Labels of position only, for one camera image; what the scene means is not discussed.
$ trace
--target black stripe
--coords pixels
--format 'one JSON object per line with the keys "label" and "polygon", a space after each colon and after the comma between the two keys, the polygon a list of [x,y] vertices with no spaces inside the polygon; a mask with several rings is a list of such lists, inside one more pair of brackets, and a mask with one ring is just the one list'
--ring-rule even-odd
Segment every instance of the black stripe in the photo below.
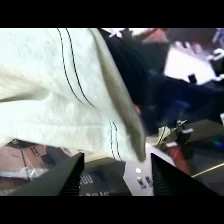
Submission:
{"label": "black stripe", "polygon": [[113,154],[113,157],[114,157],[114,151],[113,151],[113,142],[112,142],[112,126],[111,126],[111,123],[110,123],[110,133],[111,133],[111,135],[110,135],[110,139],[111,139],[111,142],[110,142],[110,148],[111,148],[111,151],[112,151],[112,154]]}
{"label": "black stripe", "polygon": [[75,59],[74,59],[74,53],[73,53],[72,39],[71,39],[71,36],[70,36],[70,34],[69,34],[69,32],[68,32],[68,29],[67,29],[67,28],[65,28],[65,29],[66,29],[66,31],[67,31],[67,33],[68,33],[69,40],[70,40],[70,45],[71,45],[71,50],[72,50],[72,58],[73,58],[73,65],[74,65],[74,70],[75,70],[75,74],[76,74],[76,78],[77,78],[77,81],[78,81],[80,90],[81,90],[81,92],[82,92],[82,95],[85,97],[86,101],[87,101],[92,107],[95,108],[95,106],[94,106],[92,103],[89,102],[89,100],[87,99],[87,97],[85,96],[85,94],[84,94],[84,92],[83,92],[83,90],[82,90],[82,87],[81,87],[81,84],[80,84],[80,81],[79,81],[79,77],[78,77],[78,73],[77,73],[77,71],[76,71],[76,66],[75,66]]}
{"label": "black stripe", "polygon": [[65,71],[65,76],[66,76],[66,79],[67,79],[67,81],[68,81],[68,84],[69,84],[69,86],[70,86],[70,88],[71,88],[71,90],[72,90],[72,92],[73,92],[73,94],[75,95],[75,97],[76,97],[76,99],[80,102],[80,103],[82,103],[82,101],[76,96],[76,94],[75,94],[75,92],[73,91],[73,89],[72,89],[72,86],[71,86],[71,84],[70,84],[70,82],[69,82],[69,79],[68,79],[68,76],[67,76],[67,72],[66,72],[66,68],[65,68],[65,59],[64,59],[64,49],[63,49],[63,41],[62,41],[62,36],[61,36],[61,32],[60,32],[60,30],[57,28],[57,30],[58,30],[58,32],[59,32],[59,35],[60,35],[60,38],[61,38],[61,46],[62,46],[62,59],[63,59],[63,65],[64,65],[64,71]]}
{"label": "black stripe", "polygon": [[115,129],[116,129],[117,154],[118,154],[120,160],[123,161],[123,160],[121,159],[121,156],[120,156],[120,153],[119,153],[119,147],[118,147],[118,141],[117,141],[117,126],[116,126],[116,124],[115,124],[114,122],[113,122],[113,124],[114,124],[114,127],[115,127]]}

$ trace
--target white fabric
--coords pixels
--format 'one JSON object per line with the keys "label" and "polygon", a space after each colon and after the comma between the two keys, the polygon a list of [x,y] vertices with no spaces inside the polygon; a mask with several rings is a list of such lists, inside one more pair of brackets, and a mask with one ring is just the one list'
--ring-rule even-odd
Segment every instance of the white fabric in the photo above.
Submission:
{"label": "white fabric", "polygon": [[145,159],[141,122],[97,29],[0,29],[0,49],[0,145]]}

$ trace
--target white cloth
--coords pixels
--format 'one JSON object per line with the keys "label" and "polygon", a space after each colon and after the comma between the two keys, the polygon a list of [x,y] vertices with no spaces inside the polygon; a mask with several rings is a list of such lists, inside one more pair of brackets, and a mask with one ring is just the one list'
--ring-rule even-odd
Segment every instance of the white cloth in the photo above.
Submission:
{"label": "white cloth", "polygon": [[0,49],[0,145],[145,159],[142,124],[97,29],[0,29]]}

